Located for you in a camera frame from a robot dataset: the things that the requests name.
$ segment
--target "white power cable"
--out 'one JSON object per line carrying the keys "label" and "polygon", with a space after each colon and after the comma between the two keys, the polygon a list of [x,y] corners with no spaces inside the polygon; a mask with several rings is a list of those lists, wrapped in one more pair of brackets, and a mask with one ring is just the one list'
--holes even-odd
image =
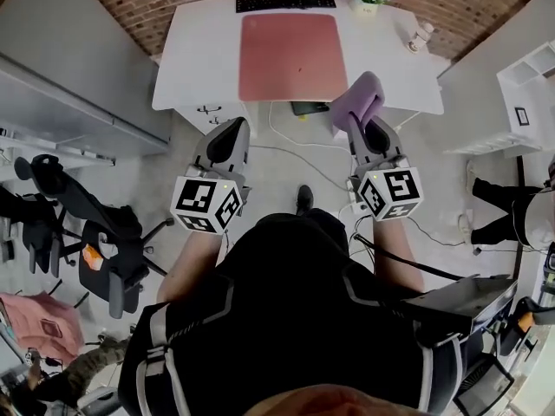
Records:
{"label": "white power cable", "polygon": [[356,161],[355,161],[355,157],[350,153],[350,150],[348,150],[347,148],[343,148],[342,146],[337,146],[337,145],[325,145],[323,143],[299,143],[296,142],[295,140],[287,137],[285,134],[280,133],[272,124],[271,124],[271,109],[273,107],[273,101],[270,102],[270,110],[268,111],[268,125],[270,126],[270,129],[276,133],[277,135],[280,135],[281,137],[283,137],[284,139],[286,139],[287,141],[289,141],[290,143],[292,143],[293,145],[297,145],[297,146],[319,146],[321,148],[336,148],[336,149],[340,149],[346,153],[349,153],[349,157],[350,157],[350,166],[349,166],[349,175],[353,172],[353,164],[356,165]]}

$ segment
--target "orange tag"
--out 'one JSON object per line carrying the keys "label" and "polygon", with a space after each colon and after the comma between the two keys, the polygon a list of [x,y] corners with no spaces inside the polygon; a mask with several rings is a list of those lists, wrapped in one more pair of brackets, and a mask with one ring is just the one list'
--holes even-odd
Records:
{"label": "orange tag", "polygon": [[104,260],[99,252],[89,244],[87,244],[87,246],[83,248],[83,259],[85,259],[88,267],[94,271],[100,271],[102,262]]}

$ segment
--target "person's arm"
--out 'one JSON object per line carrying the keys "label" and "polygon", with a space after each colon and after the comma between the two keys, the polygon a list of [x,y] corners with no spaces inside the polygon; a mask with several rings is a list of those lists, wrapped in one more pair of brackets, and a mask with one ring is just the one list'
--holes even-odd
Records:
{"label": "person's arm", "polygon": [[[374,243],[384,250],[414,261],[413,253],[408,245],[407,234],[400,219],[374,221]],[[424,292],[422,273],[415,267],[390,259],[375,252],[375,275],[394,285],[400,285],[414,291]]]}
{"label": "person's arm", "polygon": [[183,246],[172,270],[158,289],[158,303],[185,297],[197,281],[216,266],[221,244],[221,236],[193,232]]}

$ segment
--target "white cabinet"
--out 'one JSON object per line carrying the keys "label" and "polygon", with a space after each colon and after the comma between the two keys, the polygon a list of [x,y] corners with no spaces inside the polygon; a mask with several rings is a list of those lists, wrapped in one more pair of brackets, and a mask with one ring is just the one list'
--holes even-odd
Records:
{"label": "white cabinet", "polygon": [[192,107],[176,107],[175,110],[204,135],[229,119],[245,117],[251,127],[251,136],[256,137],[256,125],[253,124],[244,103],[209,103]]}

